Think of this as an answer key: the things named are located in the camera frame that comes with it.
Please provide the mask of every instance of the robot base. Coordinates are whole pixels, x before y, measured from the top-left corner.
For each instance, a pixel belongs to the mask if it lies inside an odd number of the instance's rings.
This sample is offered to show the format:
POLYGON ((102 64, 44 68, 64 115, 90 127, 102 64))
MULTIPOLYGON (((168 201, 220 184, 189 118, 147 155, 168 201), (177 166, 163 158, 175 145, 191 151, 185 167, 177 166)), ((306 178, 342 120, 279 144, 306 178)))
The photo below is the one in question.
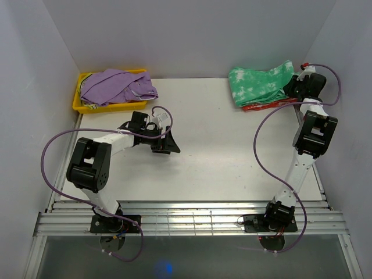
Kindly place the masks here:
POLYGON ((285 244, 285 239, 283 236, 281 237, 259 237, 260 244, 262 247, 266 248, 267 250, 272 251, 280 251, 283 249, 285 244))
MULTIPOLYGON (((243 216, 244 231, 246 233, 276 233, 279 229, 277 226, 268 224, 264 218, 265 214, 252 214, 243 216)), ((285 233, 295 233, 298 231, 296 220, 293 217, 291 223, 284 228, 285 233)))
MULTIPOLYGON (((123 217, 135 221, 141 226, 141 215, 123 215, 123 217)), ((122 226, 113 230, 112 224, 108 223, 107 217, 101 217, 95 214, 92 217, 91 228, 89 232, 93 234, 117 234, 123 232, 126 229, 126 234, 138 234, 140 230, 133 223, 123 221, 122 226)))

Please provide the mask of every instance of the black bracket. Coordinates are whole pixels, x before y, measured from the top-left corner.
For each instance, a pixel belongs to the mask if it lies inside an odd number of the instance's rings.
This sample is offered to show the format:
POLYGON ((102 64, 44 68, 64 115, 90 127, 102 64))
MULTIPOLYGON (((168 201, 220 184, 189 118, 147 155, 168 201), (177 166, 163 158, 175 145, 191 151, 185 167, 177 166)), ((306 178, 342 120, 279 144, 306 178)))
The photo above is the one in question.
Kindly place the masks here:
MULTIPOLYGON (((280 228, 271 226, 267 219, 265 218, 265 214, 253 214, 253 215, 245 215, 243 217, 244 223, 244 231, 246 233, 273 233, 275 234, 280 228)), ((296 220, 293 217, 291 222, 287 227, 284 227, 285 233, 294 233, 298 231, 296 220)))
POLYGON ((297 98, 299 101, 305 98, 317 99, 327 82, 326 77, 317 73, 304 76, 303 80, 297 78, 297 75, 293 75, 283 90, 288 97, 297 98))
POLYGON ((297 130, 293 146, 300 155, 305 153, 318 158, 327 151, 337 122, 335 117, 322 117, 308 110, 297 130))
MULTIPOLYGON (((122 215, 141 226, 141 215, 122 215)), ((126 234, 138 234, 140 230, 132 222, 122 221, 114 217, 103 217, 95 214, 92 217, 89 232, 93 234, 119 234, 126 230, 126 234)))
MULTIPOLYGON (((146 113, 133 112, 132 119, 121 125, 119 129, 128 130, 147 137, 157 137, 158 135, 161 135, 161 133, 165 132, 162 131, 155 123, 147 123, 147 118, 148 115, 146 113)), ((173 139, 171 131, 169 131, 163 138, 158 139, 134 137, 134 145, 138 144, 150 145, 153 153, 162 153, 169 155, 171 152, 181 152, 173 139)))
POLYGON ((110 170, 111 144, 79 138, 76 142, 66 178, 75 187, 98 193, 107 183, 110 170), (94 158, 93 164, 86 159, 94 158))

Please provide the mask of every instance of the yellow tray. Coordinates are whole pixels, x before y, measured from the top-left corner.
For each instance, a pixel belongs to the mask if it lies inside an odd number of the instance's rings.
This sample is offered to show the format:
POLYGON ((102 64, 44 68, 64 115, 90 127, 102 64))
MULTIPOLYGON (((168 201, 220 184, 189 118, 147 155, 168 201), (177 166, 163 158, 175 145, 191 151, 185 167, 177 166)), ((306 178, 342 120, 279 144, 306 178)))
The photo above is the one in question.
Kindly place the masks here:
MULTIPOLYGON (((126 70, 132 74, 143 73, 146 69, 137 69, 137 70, 126 70)), ((89 73, 80 74, 77 84, 80 84, 82 78, 84 78, 89 73)), ((145 109, 147 101, 141 102, 130 102, 130 103, 113 103, 108 106, 102 106, 96 109, 90 109, 87 106, 84 106, 81 103, 79 93, 77 92, 78 86, 76 86, 74 102, 72 103, 72 108, 77 110, 80 113, 98 113, 98 112, 121 112, 122 110, 136 110, 136 109, 145 109)))

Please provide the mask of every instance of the clothing pile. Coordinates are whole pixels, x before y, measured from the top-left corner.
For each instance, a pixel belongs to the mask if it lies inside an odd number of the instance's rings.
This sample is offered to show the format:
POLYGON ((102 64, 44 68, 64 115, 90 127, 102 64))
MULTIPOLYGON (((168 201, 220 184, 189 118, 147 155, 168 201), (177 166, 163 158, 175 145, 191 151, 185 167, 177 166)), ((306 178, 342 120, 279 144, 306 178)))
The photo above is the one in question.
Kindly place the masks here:
POLYGON ((158 98, 158 92, 146 71, 132 74, 107 69, 101 73, 91 73, 80 81, 78 90, 80 99, 91 108, 158 98))
POLYGON ((283 91, 294 74, 293 64, 288 60, 269 71, 234 68, 228 80, 237 106, 243 110, 261 110, 296 101, 283 91))

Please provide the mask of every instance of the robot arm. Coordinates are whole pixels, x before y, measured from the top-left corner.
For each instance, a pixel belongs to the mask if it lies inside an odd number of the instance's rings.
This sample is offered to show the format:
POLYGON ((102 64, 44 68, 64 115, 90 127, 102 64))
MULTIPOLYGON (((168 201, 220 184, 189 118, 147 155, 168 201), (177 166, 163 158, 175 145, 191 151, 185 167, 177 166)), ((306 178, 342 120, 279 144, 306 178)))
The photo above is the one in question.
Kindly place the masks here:
MULTIPOLYGON (((304 99, 304 102, 318 102, 304 99)), ((294 155, 285 181, 298 194, 308 171, 315 161, 323 155, 330 144, 337 125, 337 119, 329 116, 321 104, 301 106, 304 117, 294 138, 294 155)), ((266 218, 271 227, 288 227, 294 220, 296 198, 285 184, 274 196, 266 208, 266 218)))
MULTIPOLYGON (((297 194, 317 158, 327 151, 337 125, 337 119, 326 114, 318 99, 326 78, 316 74, 314 66, 302 66, 302 69, 303 72, 294 76, 284 88, 288 96, 296 96, 299 101, 305 102, 300 107, 303 119, 293 141, 294 155, 285 177, 297 194)), ((288 227, 294 223, 295 205, 293 191, 283 184, 267 205, 266 223, 270 227, 288 227)))
MULTIPOLYGON (((145 113, 133 112, 131 121, 121 125, 118 133, 94 139, 79 138, 76 143, 67 168, 67 180, 81 189, 92 203, 109 213, 122 215, 119 203, 112 197, 108 187, 106 187, 111 156, 138 144, 150 145, 153 153, 180 153, 171 131, 162 138, 153 138, 161 135, 163 130, 161 123, 166 115, 161 114, 148 123, 149 118, 145 113), (120 131, 130 131, 147 138, 122 134, 120 131)), ((122 227, 122 223, 118 219, 109 217, 100 210, 94 210, 94 212, 92 225, 94 223, 103 224, 103 228, 101 226, 101 230, 96 231, 95 227, 91 226, 91 233, 105 233, 105 229, 112 232, 116 231, 116 228, 122 227)))

